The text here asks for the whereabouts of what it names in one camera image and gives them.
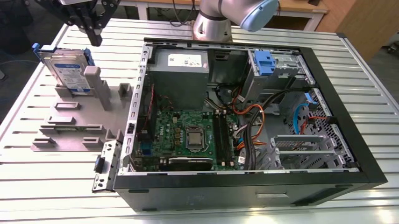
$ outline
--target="slotted aluminum surface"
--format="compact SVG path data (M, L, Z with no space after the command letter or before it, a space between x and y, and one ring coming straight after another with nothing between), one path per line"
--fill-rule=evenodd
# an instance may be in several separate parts
M112 19L102 45L76 26L64 26L53 44L88 47L101 78L110 86L134 83L144 37L189 39L189 26L166 22ZM314 207L258 208L136 213L116 193L92 194L97 153L32 152L30 141L57 99L56 81L38 65L0 127L0 220L37 223L399 223L399 117L367 65L335 34L262 29L232 29L234 42L310 47L369 145L388 183L349 193Z

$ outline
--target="cpu socket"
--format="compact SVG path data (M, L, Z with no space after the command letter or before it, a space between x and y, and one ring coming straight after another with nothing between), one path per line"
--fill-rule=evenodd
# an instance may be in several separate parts
M204 149L204 146L204 129L198 126L185 127L185 148L192 153L197 153Z

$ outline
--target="blue plastic latch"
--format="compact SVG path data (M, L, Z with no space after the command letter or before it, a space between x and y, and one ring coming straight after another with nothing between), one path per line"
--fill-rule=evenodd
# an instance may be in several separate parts
M92 58L92 52L89 51L88 48L84 49L82 52L85 53L85 58L86 58L88 65L94 66L94 61L93 61L93 58Z
M274 59L269 51L254 51L254 63L258 68L260 76L269 76L274 72Z
M38 52L54 52L56 51L56 47L50 46L50 45L42 45L41 49L40 49L40 44L34 43L32 45L32 49L33 49L33 53L37 56L37 58L40 59L40 61L42 62L40 56L38 56Z
M312 99L310 95L308 94L308 92L304 93L304 96L305 96L306 102L308 102L309 104L317 104L317 102L313 101L313 99Z
M38 50L40 50L38 48L40 48L40 44L34 43L34 44L32 45L33 53L34 53L36 57L38 58L38 60L41 61L41 58L40 58L40 56L38 56L38 54L37 54L37 52L38 52Z

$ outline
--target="motherboard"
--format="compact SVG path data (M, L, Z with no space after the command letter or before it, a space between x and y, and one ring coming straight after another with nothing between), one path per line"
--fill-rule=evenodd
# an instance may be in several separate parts
M197 170L237 169L230 138L236 120L222 112L157 111L154 139L140 142L142 170L162 170L165 162L168 169L174 164L173 170L186 163Z

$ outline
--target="green motherboard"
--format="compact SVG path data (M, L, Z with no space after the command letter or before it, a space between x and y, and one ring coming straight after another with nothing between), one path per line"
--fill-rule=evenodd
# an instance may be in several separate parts
M228 133L224 133L224 139L228 143L217 146L220 142L220 133L214 134L213 127L214 114L212 112L186 112L186 111L157 111L154 140L150 149L142 150L146 159L160 157L198 157L210 158L213 161L212 170L237 169L233 158L232 138L229 137L236 127L237 118L233 114L224 115L224 124L226 124ZM220 162L220 155L230 157L232 162ZM156 166L145 166L146 171L156 171Z

